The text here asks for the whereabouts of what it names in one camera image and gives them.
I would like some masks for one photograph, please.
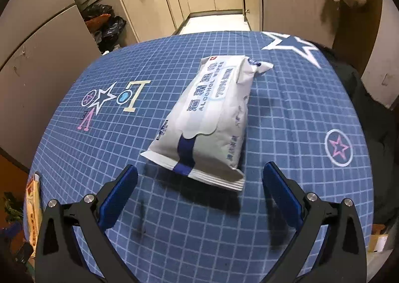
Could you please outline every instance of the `alcohol wipes package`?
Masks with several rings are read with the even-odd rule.
[[[210,185],[241,191],[237,169],[247,125],[247,104],[256,73],[273,67],[247,56],[201,59],[158,135],[141,155]]]

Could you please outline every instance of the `white star print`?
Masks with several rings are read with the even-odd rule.
[[[294,52],[298,53],[301,57],[305,58],[310,63],[314,64],[317,68],[321,69],[319,63],[317,62],[315,57],[310,52],[311,50],[318,50],[318,48],[315,47],[312,43],[304,41],[297,36],[294,36],[295,40],[298,43],[304,44],[302,46],[302,49],[305,52],[303,52],[292,45],[279,45],[283,41],[279,37],[288,38],[288,37],[290,37],[290,35],[288,35],[288,34],[280,34],[280,33],[274,33],[274,32],[263,32],[263,33],[266,34],[268,37],[271,37],[272,39],[274,39],[274,41],[272,43],[270,43],[269,45],[265,46],[264,48],[262,48],[262,50],[273,50],[273,49],[293,50]]]
[[[106,89],[106,90],[99,89],[99,93],[98,93],[97,99],[96,99],[93,103],[91,103],[91,105],[88,107],[88,108],[91,108],[91,107],[94,107],[94,106],[95,106],[95,107],[96,107],[96,115],[98,114],[98,112],[100,111],[100,108],[102,107],[102,105],[103,105],[106,101],[112,100],[112,99],[116,98],[116,96],[115,96],[114,94],[111,94],[111,90],[114,88],[114,86],[115,86],[116,83],[117,83],[117,82],[114,82],[114,83],[113,83],[111,86],[109,86],[109,88]],[[105,98],[104,100],[100,101],[101,94],[107,94],[108,97]]]

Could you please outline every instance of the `blue tablecloth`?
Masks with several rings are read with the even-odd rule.
[[[139,156],[200,59],[221,54],[274,64],[252,86],[242,162],[247,179],[239,194]],[[368,151],[356,112],[322,53],[284,34],[208,32],[140,43],[93,62],[56,110],[31,173],[41,174],[43,205],[51,198],[71,203],[96,193],[131,163],[138,185],[107,235],[141,282],[259,283],[293,235],[263,192],[262,168],[271,160],[305,191],[329,201],[353,199],[368,242]],[[315,261],[323,234],[304,271]],[[98,272],[80,230],[78,241]]]

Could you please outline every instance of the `yellow package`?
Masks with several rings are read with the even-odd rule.
[[[26,215],[29,227],[29,243],[33,247],[31,257],[35,257],[37,237],[41,225],[42,212],[40,207],[40,180],[39,175],[34,174],[26,186],[25,202]]]

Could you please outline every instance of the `pink star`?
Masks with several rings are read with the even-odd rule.
[[[340,135],[338,136],[337,141],[333,141],[333,140],[329,140],[329,141],[332,144],[332,146],[334,147],[334,153],[332,154],[332,157],[335,157],[336,155],[341,155],[341,157],[344,160],[346,160],[345,150],[347,150],[349,148],[349,146],[342,143],[341,136]],[[338,151],[337,145],[340,145],[342,147],[342,149],[340,151]]]

